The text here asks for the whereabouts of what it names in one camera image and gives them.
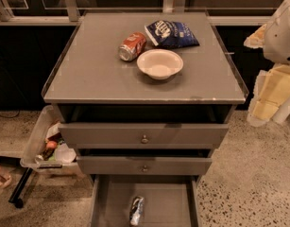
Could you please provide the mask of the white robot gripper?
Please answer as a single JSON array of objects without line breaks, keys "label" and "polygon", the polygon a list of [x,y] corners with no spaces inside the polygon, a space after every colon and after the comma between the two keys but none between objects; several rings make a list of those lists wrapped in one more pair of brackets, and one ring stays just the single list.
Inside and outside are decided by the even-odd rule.
[{"label": "white robot gripper", "polygon": [[266,25],[245,39],[244,46],[264,48],[264,56],[276,63],[259,72],[248,106],[247,122],[261,127],[290,97],[290,0],[284,0]]}]

